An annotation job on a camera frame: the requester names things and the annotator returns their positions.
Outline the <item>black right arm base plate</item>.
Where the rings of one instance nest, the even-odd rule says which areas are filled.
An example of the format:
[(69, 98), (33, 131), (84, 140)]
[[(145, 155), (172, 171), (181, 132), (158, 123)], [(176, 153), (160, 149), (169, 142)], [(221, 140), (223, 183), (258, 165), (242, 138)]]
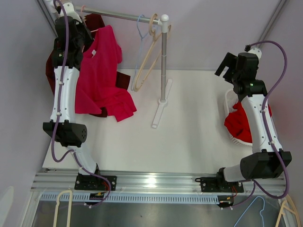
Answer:
[(227, 182), (219, 177), (200, 177), (195, 182), (200, 183), (202, 192), (219, 192), (219, 193), (243, 193), (244, 188), (238, 182)]

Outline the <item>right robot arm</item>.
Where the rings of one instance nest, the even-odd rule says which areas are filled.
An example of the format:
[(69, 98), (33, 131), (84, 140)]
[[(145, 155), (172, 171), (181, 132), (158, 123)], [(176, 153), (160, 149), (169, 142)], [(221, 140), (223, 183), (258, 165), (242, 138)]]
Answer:
[(215, 72), (220, 76), (224, 68), (228, 69), (223, 78), (233, 84), (252, 137), (252, 154), (242, 158), (236, 166), (221, 168), (223, 175), (216, 178), (215, 185), (223, 192), (232, 187), (232, 182), (277, 178), (292, 160), (291, 153), (283, 150), (273, 127), (265, 83), (256, 79), (258, 64), (259, 58), (254, 53), (227, 53)]

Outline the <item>light blue thin hanger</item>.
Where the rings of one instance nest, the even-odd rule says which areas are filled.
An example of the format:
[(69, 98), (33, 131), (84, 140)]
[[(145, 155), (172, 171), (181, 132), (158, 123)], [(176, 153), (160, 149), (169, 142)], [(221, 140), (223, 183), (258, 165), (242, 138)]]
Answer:
[(135, 83), (135, 78), (136, 78), (136, 75), (137, 75), (137, 71), (138, 71), (138, 63), (139, 63), (139, 59), (140, 59), (140, 55), (141, 55), (141, 52), (142, 52), (142, 47), (143, 47), (143, 40), (144, 38), (147, 36), (148, 33), (145, 33), (145, 34), (142, 34), (141, 33), (141, 30), (139, 28), (139, 21), (142, 17), (145, 17), (144, 14), (141, 14), (138, 19), (137, 19), (137, 22), (136, 22), (136, 27), (137, 27), (137, 31), (138, 31), (138, 34), (139, 34), (139, 37), (140, 37), (140, 46), (139, 46), (139, 51), (138, 51), (138, 55), (137, 55), (137, 60), (136, 60), (136, 64), (135, 64), (135, 69), (134, 69), (134, 78), (133, 78), (133, 81), (132, 81), (132, 91), (134, 91), (134, 83)]

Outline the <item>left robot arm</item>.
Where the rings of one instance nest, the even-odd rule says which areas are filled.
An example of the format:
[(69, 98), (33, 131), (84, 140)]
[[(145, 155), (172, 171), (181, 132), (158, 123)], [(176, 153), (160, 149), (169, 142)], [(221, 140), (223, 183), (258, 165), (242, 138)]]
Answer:
[(102, 178), (97, 175), (98, 165), (85, 144), (87, 127), (76, 122), (76, 86), (80, 76), (84, 45), (92, 43), (89, 30), (80, 20), (71, 16), (55, 21), (57, 38), (54, 40), (50, 62), (53, 68), (54, 103), (50, 120), (43, 130), (51, 137), (50, 150), (56, 163), (72, 155), (79, 166), (80, 175), (88, 175), (85, 184), (98, 189)]

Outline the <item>pink thin hanger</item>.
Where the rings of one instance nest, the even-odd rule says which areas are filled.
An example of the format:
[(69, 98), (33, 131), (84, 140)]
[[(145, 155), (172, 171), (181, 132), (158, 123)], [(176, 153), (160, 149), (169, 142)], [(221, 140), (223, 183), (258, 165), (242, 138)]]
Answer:
[[(101, 15), (99, 14), (87, 14), (84, 16), (83, 13), (81, 12), (80, 17), (82, 19), (82, 22), (90, 30), (93, 39), (95, 38), (98, 29), (105, 27), (104, 21)], [(86, 52), (88, 49), (89, 48), (83, 47), (82, 52)]]

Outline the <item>red t shirt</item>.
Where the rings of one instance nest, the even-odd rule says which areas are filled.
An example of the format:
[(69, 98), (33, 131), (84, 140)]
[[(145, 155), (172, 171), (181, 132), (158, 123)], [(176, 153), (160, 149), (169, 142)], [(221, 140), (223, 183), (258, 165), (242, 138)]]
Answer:
[(225, 118), (225, 127), (234, 138), (246, 143), (252, 143), (249, 122), (241, 102), (238, 101), (232, 108), (234, 112), (229, 113)]

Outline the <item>beige wooden hanger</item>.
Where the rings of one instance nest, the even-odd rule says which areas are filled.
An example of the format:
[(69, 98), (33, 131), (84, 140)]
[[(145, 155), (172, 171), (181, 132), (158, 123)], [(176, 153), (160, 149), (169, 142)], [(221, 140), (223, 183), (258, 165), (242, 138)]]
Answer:
[[(141, 86), (143, 85), (143, 83), (145, 82), (145, 80), (148, 78), (149, 74), (151, 73), (151, 70), (154, 68), (158, 58), (160, 56), (164, 56), (164, 58), (166, 58), (166, 50), (167, 50), (167, 39), (169, 38), (170, 35), (170, 31), (171, 31), (171, 25), (168, 25), (168, 21), (169, 21), (169, 16), (166, 14), (163, 14), (159, 19), (156, 20), (156, 23), (154, 24), (154, 20), (156, 19), (158, 15), (154, 14), (149, 20), (149, 31), (147, 32), (147, 35), (150, 35), (152, 37), (152, 42), (151, 45), (147, 51), (147, 54), (145, 56), (145, 58), (143, 59), (140, 68), (137, 71), (137, 75), (135, 78), (135, 83), (134, 83), (134, 91), (137, 92), (140, 90)], [(151, 64), (147, 74), (145, 75), (145, 77), (142, 79), (141, 83), (139, 85), (138, 81), (140, 79), (142, 70), (144, 69), (154, 47), (156, 46), (157, 41), (161, 38), (162, 40), (162, 48), (159, 52), (159, 54), (157, 55), (156, 59), (154, 60), (154, 62)], [(161, 63), (164, 64), (161, 66), (161, 68), (166, 68), (166, 60), (161, 59)]]

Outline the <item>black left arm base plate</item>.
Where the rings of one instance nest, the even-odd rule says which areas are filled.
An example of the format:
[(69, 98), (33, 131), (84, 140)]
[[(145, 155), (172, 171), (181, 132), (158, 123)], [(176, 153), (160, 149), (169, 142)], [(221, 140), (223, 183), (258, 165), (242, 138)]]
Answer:
[[(111, 183), (111, 190), (116, 190), (117, 176), (115, 175), (103, 175)], [(75, 190), (80, 191), (107, 191), (108, 183), (98, 177), (92, 175), (81, 175), (78, 174), (74, 186)]]

